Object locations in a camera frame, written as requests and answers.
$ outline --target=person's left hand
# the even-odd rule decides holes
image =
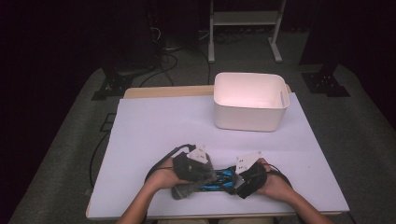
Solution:
[[[154,171],[145,183],[145,186],[159,189],[170,189],[176,184],[189,184],[190,181],[181,180],[173,171],[173,158],[166,160],[158,170]]]

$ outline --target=person's right hand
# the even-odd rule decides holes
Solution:
[[[266,172],[273,169],[263,158],[260,158],[258,162],[262,164]],[[286,203],[290,201],[295,193],[291,186],[278,175],[268,175],[265,184],[256,192]]]

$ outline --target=black stand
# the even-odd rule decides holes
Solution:
[[[328,97],[350,96],[346,88],[340,86],[332,75],[337,65],[337,62],[327,62],[317,73],[302,73],[309,91],[311,93],[326,93]]]

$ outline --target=gray carpet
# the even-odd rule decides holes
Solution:
[[[309,92],[301,73],[316,72],[320,65],[298,65],[307,33],[279,34],[277,44],[283,63],[275,63],[266,37],[245,35],[243,40],[231,45],[217,44],[216,62],[210,65],[210,84],[219,72],[281,75],[300,100],[346,197],[350,214],[360,224],[396,223],[394,130],[364,92],[356,76],[342,65],[337,67],[334,75],[346,87],[350,97],[329,98],[325,94]],[[207,45],[200,48],[206,54]],[[206,84],[208,64],[201,51],[183,49],[172,53],[177,57],[177,66],[168,74],[174,85]],[[163,67],[172,66],[174,61],[163,56]],[[137,77],[133,86],[138,87],[148,76]],[[90,221],[85,217],[90,200],[92,153],[105,135],[99,130],[106,115],[117,111],[120,99],[91,100],[104,79],[104,73],[98,69],[81,90],[10,223],[114,223],[114,220]],[[158,75],[144,86],[170,85],[166,76]],[[106,152],[107,139],[93,160],[93,180]],[[336,223],[353,223],[347,214],[331,219]],[[280,223],[297,223],[297,220],[283,217]]]

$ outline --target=forearm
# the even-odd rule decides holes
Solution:
[[[145,186],[137,193],[136,197],[129,205],[127,210],[122,214],[117,221],[118,224],[140,224],[148,211],[156,189],[145,188]]]
[[[332,223],[329,219],[323,216],[311,203],[309,203],[303,196],[294,191],[291,195],[289,205],[294,211],[305,221],[306,224],[328,224]]]

